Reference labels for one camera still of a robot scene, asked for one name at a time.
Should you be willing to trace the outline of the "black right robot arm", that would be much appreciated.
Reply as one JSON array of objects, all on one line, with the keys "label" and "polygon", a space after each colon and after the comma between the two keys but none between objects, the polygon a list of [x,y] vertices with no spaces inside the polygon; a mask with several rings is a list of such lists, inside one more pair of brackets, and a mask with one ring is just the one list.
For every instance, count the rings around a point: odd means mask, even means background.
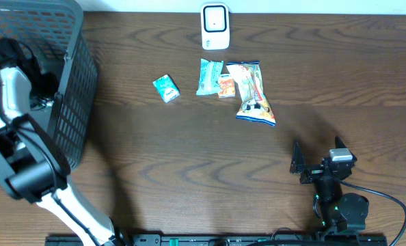
[{"label": "black right robot arm", "polygon": [[335,137],[335,147],[316,165],[307,165],[298,142],[293,144],[290,173],[299,174],[301,184],[315,188],[314,214],[321,219],[320,239],[357,234],[366,228],[369,201],[356,193],[343,193],[341,182],[352,174],[357,158]]}]

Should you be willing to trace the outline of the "green Kleenex tissue pack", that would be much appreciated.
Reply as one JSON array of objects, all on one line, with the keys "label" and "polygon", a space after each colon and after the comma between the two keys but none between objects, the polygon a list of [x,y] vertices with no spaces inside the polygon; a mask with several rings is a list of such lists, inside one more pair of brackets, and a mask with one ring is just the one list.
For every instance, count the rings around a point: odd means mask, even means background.
[{"label": "green Kleenex tissue pack", "polygon": [[221,91],[218,80],[223,66],[223,61],[200,60],[200,79],[196,92],[197,96],[217,94]]}]

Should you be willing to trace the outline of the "orange wet sheet package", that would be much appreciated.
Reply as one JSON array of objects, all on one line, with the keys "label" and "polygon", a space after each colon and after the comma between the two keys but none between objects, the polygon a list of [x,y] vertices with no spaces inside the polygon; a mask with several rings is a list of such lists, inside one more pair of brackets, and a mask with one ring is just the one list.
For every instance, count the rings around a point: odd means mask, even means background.
[{"label": "orange wet sheet package", "polygon": [[260,62],[230,61],[226,68],[238,85],[241,97],[236,119],[275,126],[274,113],[264,94]]}]

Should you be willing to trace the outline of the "small teal tissue pack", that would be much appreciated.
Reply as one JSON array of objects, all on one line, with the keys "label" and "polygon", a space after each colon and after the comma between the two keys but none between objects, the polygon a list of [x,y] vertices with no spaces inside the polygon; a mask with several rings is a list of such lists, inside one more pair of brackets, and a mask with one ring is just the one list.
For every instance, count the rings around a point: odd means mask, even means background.
[{"label": "small teal tissue pack", "polygon": [[180,96],[179,89],[168,74],[153,81],[152,84],[164,103],[168,103]]}]

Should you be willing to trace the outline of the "small orange tissue pack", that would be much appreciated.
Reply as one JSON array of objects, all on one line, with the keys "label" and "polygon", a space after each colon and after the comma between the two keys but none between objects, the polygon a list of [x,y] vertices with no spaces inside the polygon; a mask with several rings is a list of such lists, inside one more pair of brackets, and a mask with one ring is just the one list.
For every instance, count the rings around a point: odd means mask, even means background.
[{"label": "small orange tissue pack", "polygon": [[235,97],[235,82],[230,74],[221,74],[218,80],[221,91],[218,93],[220,98]]}]

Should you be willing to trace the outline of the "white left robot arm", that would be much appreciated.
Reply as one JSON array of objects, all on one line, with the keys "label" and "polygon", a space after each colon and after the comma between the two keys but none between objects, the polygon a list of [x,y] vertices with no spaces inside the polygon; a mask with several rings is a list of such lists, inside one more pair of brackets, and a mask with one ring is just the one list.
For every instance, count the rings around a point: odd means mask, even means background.
[{"label": "white left robot arm", "polygon": [[132,240],[81,194],[70,166],[53,140],[32,118],[37,104],[53,96],[56,76],[43,73],[28,46],[0,38],[0,186],[63,221],[84,245],[132,245]]}]

